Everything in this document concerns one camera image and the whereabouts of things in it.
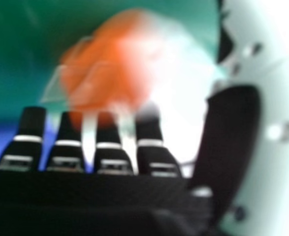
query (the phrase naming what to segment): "orange object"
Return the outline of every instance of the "orange object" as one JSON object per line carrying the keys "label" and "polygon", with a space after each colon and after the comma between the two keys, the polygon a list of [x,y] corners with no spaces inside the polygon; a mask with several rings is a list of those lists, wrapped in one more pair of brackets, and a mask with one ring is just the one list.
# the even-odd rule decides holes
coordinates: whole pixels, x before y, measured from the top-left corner
{"label": "orange object", "polygon": [[122,12],[62,56],[61,84],[71,109],[118,105],[136,110],[148,100],[153,81],[146,63],[158,55],[163,41],[155,19],[141,9]]}

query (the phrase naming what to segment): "green surface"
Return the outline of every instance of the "green surface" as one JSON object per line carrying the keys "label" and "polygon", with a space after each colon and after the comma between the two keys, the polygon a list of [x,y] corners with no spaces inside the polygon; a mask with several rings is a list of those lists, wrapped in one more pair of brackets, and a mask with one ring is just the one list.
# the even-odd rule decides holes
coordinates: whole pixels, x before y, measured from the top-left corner
{"label": "green surface", "polygon": [[0,1],[0,120],[17,118],[22,107],[38,104],[60,55],[115,13],[133,7],[177,19],[215,58],[215,0]]}

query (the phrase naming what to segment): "blurry orange object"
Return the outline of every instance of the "blurry orange object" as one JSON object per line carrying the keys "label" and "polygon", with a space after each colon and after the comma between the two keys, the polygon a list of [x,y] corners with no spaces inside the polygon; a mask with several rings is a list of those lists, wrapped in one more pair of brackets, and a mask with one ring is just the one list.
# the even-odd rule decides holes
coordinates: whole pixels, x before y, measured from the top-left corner
{"label": "blurry orange object", "polygon": [[74,45],[61,59],[61,84],[74,110],[138,109],[153,86],[146,64],[159,54],[163,37],[148,11],[122,12]]}

